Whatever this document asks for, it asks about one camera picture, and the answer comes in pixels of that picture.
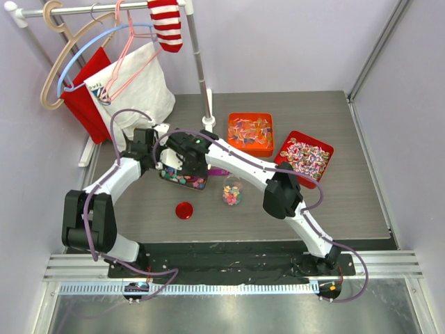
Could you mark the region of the purple plastic scoop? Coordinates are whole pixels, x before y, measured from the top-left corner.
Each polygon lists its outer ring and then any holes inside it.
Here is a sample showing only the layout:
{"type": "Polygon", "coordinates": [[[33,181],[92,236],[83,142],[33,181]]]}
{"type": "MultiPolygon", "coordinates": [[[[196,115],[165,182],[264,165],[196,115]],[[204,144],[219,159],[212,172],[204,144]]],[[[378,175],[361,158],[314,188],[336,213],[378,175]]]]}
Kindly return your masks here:
{"type": "Polygon", "coordinates": [[[191,186],[197,190],[204,190],[207,181],[210,177],[222,177],[228,176],[229,172],[221,169],[221,168],[210,168],[207,172],[207,175],[204,177],[193,176],[188,181],[191,183],[191,186]]]}

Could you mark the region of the gold tin of star candies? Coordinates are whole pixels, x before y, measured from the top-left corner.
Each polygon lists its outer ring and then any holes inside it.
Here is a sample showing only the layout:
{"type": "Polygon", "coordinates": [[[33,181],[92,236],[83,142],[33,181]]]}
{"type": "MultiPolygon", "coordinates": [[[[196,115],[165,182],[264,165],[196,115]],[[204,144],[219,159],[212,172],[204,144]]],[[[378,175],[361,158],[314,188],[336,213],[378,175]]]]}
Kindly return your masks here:
{"type": "Polygon", "coordinates": [[[167,182],[197,191],[205,190],[208,180],[207,177],[180,175],[176,169],[171,167],[160,170],[159,177],[167,182]]]}

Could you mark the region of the orange candy box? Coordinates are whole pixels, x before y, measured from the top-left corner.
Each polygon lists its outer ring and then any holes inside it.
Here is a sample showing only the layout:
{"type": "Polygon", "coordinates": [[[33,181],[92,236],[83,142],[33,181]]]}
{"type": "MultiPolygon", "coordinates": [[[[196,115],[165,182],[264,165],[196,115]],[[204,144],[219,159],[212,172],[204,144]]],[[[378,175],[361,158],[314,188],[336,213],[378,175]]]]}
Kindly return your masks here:
{"type": "Polygon", "coordinates": [[[273,117],[270,113],[231,113],[227,141],[254,157],[271,157],[274,150],[273,117]]]}

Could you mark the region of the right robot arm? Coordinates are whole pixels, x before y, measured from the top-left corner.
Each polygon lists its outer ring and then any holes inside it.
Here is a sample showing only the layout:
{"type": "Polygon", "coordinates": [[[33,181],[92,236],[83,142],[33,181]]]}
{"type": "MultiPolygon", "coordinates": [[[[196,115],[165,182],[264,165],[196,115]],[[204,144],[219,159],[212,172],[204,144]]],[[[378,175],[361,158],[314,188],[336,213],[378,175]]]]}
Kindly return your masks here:
{"type": "Polygon", "coordinates": [[[276,165],[260,160],[205,130],[180,129],[168,134],[159,157],[185,175],[205,175],[211,165],[249,182],[263,193],[264,211],[285,221],[304,241],[317,272],[328,275],[338,268],[341,248],[309,212],[297,172],[287,162],[276,165]]]}

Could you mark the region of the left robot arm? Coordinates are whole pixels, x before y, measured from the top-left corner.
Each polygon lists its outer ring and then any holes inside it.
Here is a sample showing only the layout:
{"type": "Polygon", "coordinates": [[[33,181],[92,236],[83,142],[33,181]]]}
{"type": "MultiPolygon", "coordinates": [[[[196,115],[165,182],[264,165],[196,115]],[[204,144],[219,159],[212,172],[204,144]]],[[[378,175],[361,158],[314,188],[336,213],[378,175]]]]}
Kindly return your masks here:
{"type": "Polygon", "coordinates": [[[124,262],[124,270],[134,278],[147,272],[145,247],[118,233],[114,204],[117,199],[155,167],[153,146],[159,137],[156,129],[136,129],[129,147],[95,183],[83,190],[71,190],[65,196],[62,243],[107,260],[124,262]]]}

